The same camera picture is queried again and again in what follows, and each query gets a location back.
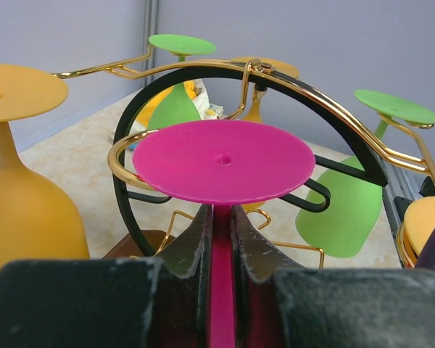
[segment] marble tabletop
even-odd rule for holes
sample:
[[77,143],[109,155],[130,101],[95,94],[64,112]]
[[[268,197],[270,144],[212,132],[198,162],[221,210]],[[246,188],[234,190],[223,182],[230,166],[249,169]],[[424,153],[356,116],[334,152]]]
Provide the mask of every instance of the marble tabletop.
[[[46,176],[76,203],[86,227],[88,246],[92,258],[103,257],[127,233],[117,207],[112,185],[112,174],[107,165],[107,153],[112,145],[110,134],[117,125],[123,110],[135,94],[96,112],[90,117],[51,136],[20,153],[23,162],[34,171]],[[315,154],[340,161],[347,156],[325,147],[308,144]],[[131,163],[129,154],[126,163]],[[325,168],[316,167],[311,178],[316,179]],[[308,188],[294,191],[305,197]],[[171,199],[165,204],[148,204],[132,201],[133,211],[141,228],[166,231],[173,210],[193,215],[198,204]],[[261,232],[270,239],[288,243],[305,244],[295,228],[297,207],[274,199],[262,209],[273,222]],[[264,218],[252,214],[255,225]],[[190,223],[177,217],[173,235],[183,231]],[[318,253],[309,250],[281,247],[289,257],[307,267],[316,267]],[[392,239],[385,209],[382,207],[374,229],[360,253],[348,259],[326,256],[326,268],[398,268],[399,259]]]

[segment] yellow bag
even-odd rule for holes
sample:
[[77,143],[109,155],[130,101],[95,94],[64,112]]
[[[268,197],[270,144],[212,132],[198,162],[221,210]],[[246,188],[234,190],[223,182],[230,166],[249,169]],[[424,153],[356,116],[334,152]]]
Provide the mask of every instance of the yellow bag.
[[[184,82],[184,86],[187,95],[190,99],[196,98],[195,83],[193,81]],[[141,123],[144,127],[147,127],[150,117],[152,117],[153,111],[162,102],[164,98],[172,91],[173,86],[159,92],[156,96],[150,99],[150,101],[145,105],[145,107],[137,115],[136,121]]]

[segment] wall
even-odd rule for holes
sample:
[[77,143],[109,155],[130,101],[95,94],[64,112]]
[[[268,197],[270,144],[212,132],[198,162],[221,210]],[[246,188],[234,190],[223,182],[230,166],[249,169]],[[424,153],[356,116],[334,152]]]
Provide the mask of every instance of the wall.
[[[0,63],[57,73],[138,56],[143,51],[144,7],[140,0],[0,1]],[[11,123],[19,150],[140,86],[102,72],[66,81],[70,95],[61,107]]]
[[[345,106],[369,128],[375,112],[353,96],[376,89],[413,100],[435,111],[435,0],[161,0],[158,33],[212,41],[210,57],[256,55],[297,66],[300,78]],[[158,52],[156,65],[171,62]],[[212,102],[233,111],[239,83],[205,81]],[[288,97],[269,91],[262,104],[265,122],[307,141],[349,152],[343,139],[320,117]],[[435,157],[435,128],[422,130]],[[392,148],[418,154],[412,140],[389,129]]]

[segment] gray wall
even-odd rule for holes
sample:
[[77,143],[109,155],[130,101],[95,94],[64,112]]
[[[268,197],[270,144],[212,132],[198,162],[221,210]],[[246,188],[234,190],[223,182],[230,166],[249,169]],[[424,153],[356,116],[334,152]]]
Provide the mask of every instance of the gray wall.
[[[140,55],[143,0],[2,0],[0,63],[49,72],[76,70]],[[135,91],[139,81],[99,73],[66,80],[68,100],[45,115],[11,123],[25,149]]]
[[[289,62],[300,78],[345,106],[369,128],[378,116],[353,96],[355,89],[395,94],[435,111],[435,0],[220,0],[159,2],[158,33],[206,38],[228,59],[257,55]],[[158,52],[156,65],[172,62]],[[211,101],[237,107],[239,83],[208,81]],[[343,152],[349,148],[320,117],[288,97],[270,91],[265,122],[307,141]],[[435,129],[422,130],[435,157]],[[385,142],[418,154],[398,130]]]

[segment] pink disc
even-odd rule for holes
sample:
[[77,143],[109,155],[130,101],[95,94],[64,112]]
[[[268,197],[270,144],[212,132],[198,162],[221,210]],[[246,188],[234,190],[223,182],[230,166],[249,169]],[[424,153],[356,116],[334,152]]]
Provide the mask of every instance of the pink disc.
[[133,153],[137,174],[163,194],[202,204],[247,204],[287,194],[311,176],[314,154],[279,128],[235,120],[163,128]]

